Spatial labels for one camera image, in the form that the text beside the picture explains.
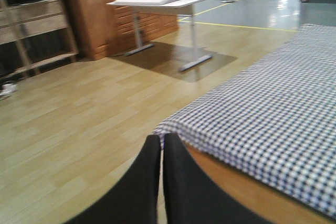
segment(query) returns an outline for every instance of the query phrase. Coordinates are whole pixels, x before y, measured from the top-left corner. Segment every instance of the table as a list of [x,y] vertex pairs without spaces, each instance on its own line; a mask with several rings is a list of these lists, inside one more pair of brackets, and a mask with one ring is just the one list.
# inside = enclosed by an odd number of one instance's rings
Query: table
[[[178,70],[185,71],[197,64],[200,64],[203,61],[212,58],[212,55],[204,55],[198,56],[197,52],[197,41],[196,41],[196,33],[195,33],[195,19],[194,19],[194,8],[193,5],[195,3],[205,1],[205,0],[179,0],[175,2],[171,2],[164,5],[137,5],[137,4],[128,4],[127,6],[131,7],[132,15],[133,15],[133,23],[135,28],[135,41],[137,43],[137,48],[127,52],[125,55],[129,56],[135,54],[137,52],[143,51],[147,48],[154,46],[153,44],[143,45],[140,36],[139,30],[139,23],[137,18],[137,13],[151,13],[151,14],[162,14],[162,15],[184,15],[190,17],[191,19],[191,39],[193,45],[193,59],[192,61],[188,62],[187,64],[180,67]],[[108,3],[108,5],[122,5],[125,4],[118,4],[117,1]]]

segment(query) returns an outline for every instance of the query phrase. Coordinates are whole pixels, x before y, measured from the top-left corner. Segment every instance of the wooden cabinet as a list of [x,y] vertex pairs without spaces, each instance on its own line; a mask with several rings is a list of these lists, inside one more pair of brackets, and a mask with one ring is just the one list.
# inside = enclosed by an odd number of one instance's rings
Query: wooden cabinet
[[[115,0],[67,0],[80,50],[92,59],[135,47],[129,7],[107,5]],[[140,14],[143,42],[177,30],[176,16]]]
[[14,73],[74,61],[77,47],[62,0],[0,0],[0,47],[0,60],[12,61]]

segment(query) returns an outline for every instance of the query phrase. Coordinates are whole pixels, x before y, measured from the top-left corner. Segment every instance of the wooden shelf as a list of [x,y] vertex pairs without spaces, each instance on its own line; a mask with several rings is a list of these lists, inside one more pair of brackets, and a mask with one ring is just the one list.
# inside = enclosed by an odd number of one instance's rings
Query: wooden shelf
[[[43,36],[57,30],[60,31],[57,36],[62,36],[60,43],[64,43],[59,48],[68,48],[68,52],[60,52],[57,56],[52,53],[49,58],[32,63],[23,39]],[[14,6],[8,6],[6,0],[0,0],[0,45],[10,42],[15,43],[24,66],[16,69],[9,76],[24,73],[30,69],[39,73],[39,67],[68,57],[74,61],[74,55],[78,53],[62,0],[42,0]]]
[[77,54],[77,52],[71,52],[71,53],[67,53],[67,54],[57,55],[57,56],[54,56],[50,59],[42,60],[42,61],[39,61],[37,63],[31,64],[31,69],[38,68],[38,67],[41,67],[41,66],[46,65],[46,64],[53,63],[53,62],[58,61],[58,60],[63,60],[65,58],[75,56],[76,54]]

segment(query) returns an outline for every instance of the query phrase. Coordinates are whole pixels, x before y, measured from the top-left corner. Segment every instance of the wooden floor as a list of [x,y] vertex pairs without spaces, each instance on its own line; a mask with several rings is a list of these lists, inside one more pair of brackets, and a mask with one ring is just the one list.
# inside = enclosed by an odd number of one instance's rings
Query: wooden floor
[[[177,72],[185,60],[178,52],[192,52],[183,25],[155,41],[152,62],[143,52],[72,63],[20,82],[17,92],[0,101],[0,223],[62,223],[82,211],[116,183],[159,122],[294,35],[196,27],[200,47],[216,54],[216,64]],[[232,174],[243,183],[244,176]],[[262,190],[257,193],[262,197]],[[289,223],[273,205],[269,218]],[[307,215],[302,211],[293,214],[291,223],[327,223],[301,218]],[[162,189],[159,222],[166,223]]]

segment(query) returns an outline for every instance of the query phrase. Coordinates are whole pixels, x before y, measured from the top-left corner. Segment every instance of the shelf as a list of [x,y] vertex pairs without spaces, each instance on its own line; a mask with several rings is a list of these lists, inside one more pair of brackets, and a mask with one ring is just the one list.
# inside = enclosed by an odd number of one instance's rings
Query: shelf
[[14,41],[16,41],[16,37],[10,27],[0,28],[0,45]]
[[9,77],[18,73],[27,77],[29,70],[38,74],[39,67],[43,65],[69,57],[71,61],[74,60],[73,56],[78,52],[62,0],[42,0],[10,6],[7,3],[7,0],[0,0],[0,45],[15,42],[23,64],[21,67],[13,61],[10,54],[6,54],[6,62],[10,60],[13,68],[17,67]]
[[53,62],[58,61],[58,60],[63,60],[65,58],[69,58],[69,57],[74,56],[76,54],[77,54],[76,52],[71,52],[71,53],[67,53],[67,54],[57,55],[57,56],[54,56],[52,58],[42,60],[42,61],[39,61],[37,63],[33,63],[33,64],[31,64],[30,68],[31,69],[38,68],[38,67],[41,67],[41,66],[49,64],[49,63],[53,63]]
[[19,25],[19,27],[22,26],[23,28],[20,31],[21,38],[27,38],[67,28],[68,24],[64,15],[58,15],[22,23]]

